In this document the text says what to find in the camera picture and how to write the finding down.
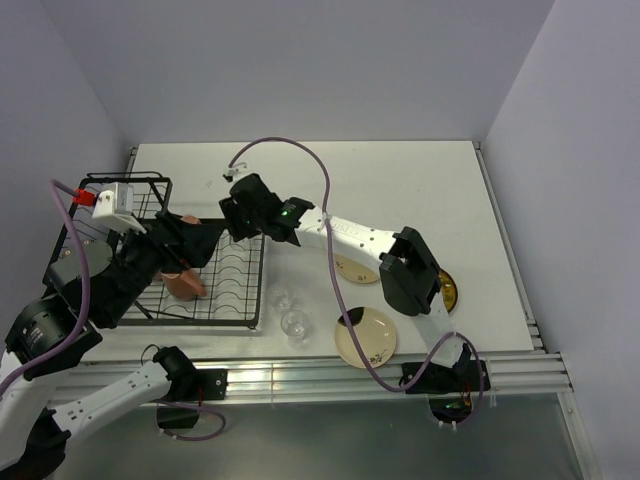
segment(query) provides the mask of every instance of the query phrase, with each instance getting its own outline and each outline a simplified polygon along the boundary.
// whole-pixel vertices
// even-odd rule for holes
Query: white tabletop
[[[329,211],[377,229],[419,230],[440,265],[455,279],[460,299],[452,313],[457,330],[482,352],[526,351],[533,346],[498,225],[471,142],[309,142],[331,175]],[[225,165],[243,144],[141,145],[133,169],[170,177],[170,210],[199,217],[221,216],[228,196]],[[242,161],[281,199],[320,204],[323,177],[301,150],[262,144]],[[268,241],[265,286],[284,281],[312,323],[303,345],[280,330],[280,316],[262,303],[258,330],[120,327],[102,331],[105,341],[85,360],[130,360],[149,343],[175,344],[192,358],[291,358],[337,355],[333,331],[339,309],[329,281],[326,253]],[[348,307],[372,306],[387,313],[398,331],[396,353],[421,353],[412,321],[384,301],[380,283],[340,279]]]

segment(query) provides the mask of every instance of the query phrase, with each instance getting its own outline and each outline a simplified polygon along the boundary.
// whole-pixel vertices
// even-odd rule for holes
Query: black bracket
[[[480,360],[480,364],[482,366],[484,391],[486,392],[491,389],[491,380],[489,379],[486,363]],[[400,383],[404,384],[411,380],[421,366],[422,362],[403,363]],[[427,369],[417,383],[405,393],[407,393],[407,395],[419,393],[444,395],[446,393],[462,392],[466,388],[469,388],[472,392],[478,392],[480,390],[480,378],[475,360],[468,361],[464,369],[457,374],[451,368],[431,363],[427,366]]]
[[[200,369],[195,374],[195,389],[185,394],[184,401],[199,402],[224,400],[227,392],[227,370],[223,368]],[[195,426],[200,414],[183,408],[159,407],[156,411],[158,427],[165,430],[190,429]]]

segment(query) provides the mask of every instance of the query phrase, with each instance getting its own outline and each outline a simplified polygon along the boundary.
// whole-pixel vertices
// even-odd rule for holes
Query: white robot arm
[[[327,217],[307,200],[280,200],[257,174],[235,181],[230,195],[220,208],[235,241],[263,233],[278,242],[326,251],[325,222],[330,222],[334,254],[379,273],[385,300],[413,317],[428,350],[454,330],[440,293],[440,267],[415,229],[391,232]],[[462,340],[452,338],[436,352],[433,362],[453,368],[463,352]]]

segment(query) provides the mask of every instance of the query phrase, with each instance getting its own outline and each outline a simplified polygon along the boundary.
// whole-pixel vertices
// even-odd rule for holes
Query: cream plate
[[[391,319],[381,311],[369,307],[352,308],[349,310],[349,319],[371,365],[375,368],[385,364],[393,355],[397,343],[396,327]],[[338,353],[345,362],[364,368],[342,317],[336,323],[334,340]]]

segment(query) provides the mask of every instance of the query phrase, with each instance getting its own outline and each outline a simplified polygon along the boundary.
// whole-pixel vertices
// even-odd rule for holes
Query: clear glass
[[[293,306],[293,293],[285,284],[277,284],[269,289],[269,303],[278,313],[291,310]]]
[[[303,311],[291,310],[282,316],[280,327],[291,340],[302,340],[309,333],[309,318]]]

